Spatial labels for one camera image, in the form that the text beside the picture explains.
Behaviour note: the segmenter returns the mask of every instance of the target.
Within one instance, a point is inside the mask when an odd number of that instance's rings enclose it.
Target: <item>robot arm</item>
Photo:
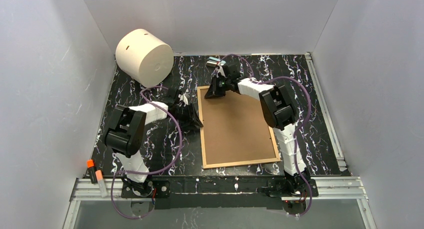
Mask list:
[[[309,172],[298,150],[294,153],[296,140],[295,114],[296,109],[292,104],[287,89],[284,86],[258,84],[258,82],[245,78],[235,66],[219,66],[216,77],[205,95],[206,99],[220,98],[225,96],[225,91],[231,90],[241,95],[247,95],[260,101],[263,117],[266,123],[273,129],[280,146],[284,161],[284,173],[286,177],[293,179],[293,186],[298,184],[298,172],[295,166],[295,156],[300,172],[310,178]]]
[[[118,105],[113,110],[105,127],[103,142],[113,150],[125,170],[149,172],[139,151],[143,143],[145,125],[168,117],[166,112],[152,104],[171,113],[182,122],[181,127],[185,129],[203,127],[194,105],[188,103],[187,97],[180,90],[169,89],[163,100],[164,102],[152,101],[139,106]],[[143,183],[147,175],[128,174],[127,178],[136,183]]]

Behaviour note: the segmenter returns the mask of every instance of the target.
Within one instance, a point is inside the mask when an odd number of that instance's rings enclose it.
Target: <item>wooden board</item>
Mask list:
[[[209,86],[197,87],[203,168],[233,167],[281,161],[274,132],[262,114],[261,103],[227,91],[205,99]]]

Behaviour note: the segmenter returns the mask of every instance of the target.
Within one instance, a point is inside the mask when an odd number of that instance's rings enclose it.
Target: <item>black marble surface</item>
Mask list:
[[[208,56],[176,56],[169,76],[162,82],[168,88],[178,88],[190,95],[189,102],[197,106],[197,86],[207,86],[211,82],[214,71],[205,67]],[[298,136],[299,148],[303,160],[313,175],[340,175],[324,117],[319,106],[306,59],[303,55],[250,55],[244,58],[251,63],[254,77],[267,81],[278,76],[297,79],[308,90],[312,101],[310,123],[301,129]],[[239,58],[226,58],[227,63],[240,64],[240,71],[248,76],[247,65]],[[307,102],[296,85],[278,81],[276,85],[286,85],[292,100],[297,103],[297,110],[305,116]],[[143,87],[125,72],[118,69],[114,75],[107,104],[97,134],[92,159],[105,176],[111,176],[118,169],[123,169],[112,150],[106,149],[100,140],[103,135],[108,115],[116,105],[138,106],[145,103],[140,96]],[[160,101],[164,89],[153,89],[146,95],[152,101]],[[248,166],[232,166],[216,169],[202,169],[202,149],[199,131],[183,133],[183,149],[181,158],[168,171],[167,176],[260,176],[283,175],[283,162],[255,164]],[[178,149],[177,128],[171,119],[164,119],[147,125],[144,143],[140,148],[144,162],[150,171],[156,171],[169,164]]]

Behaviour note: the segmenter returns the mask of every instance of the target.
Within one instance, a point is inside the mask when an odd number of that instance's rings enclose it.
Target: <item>white cylinder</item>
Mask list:
[[[124,36],[116,47],[116,63],[122,71],[146,88],[162,82],[171,72],[171,47],[144,29]]]

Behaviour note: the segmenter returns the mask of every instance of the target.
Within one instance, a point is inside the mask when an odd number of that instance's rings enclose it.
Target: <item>marker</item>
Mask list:
[[[93,160],[88,160],[87,161],[87,168],[88,168],[88,175],[90,177],[90,181],[91,183],[97,183],[97,179],[96,179],[96,167],[94,166],[94,161]]]
[[[95,172],[95,177],[97,178],[98,188],[100,189],[100,194],[102,198],[108,196],[108,191],[106,190],[105,180],[103,180],[103,175],[101,170]]]

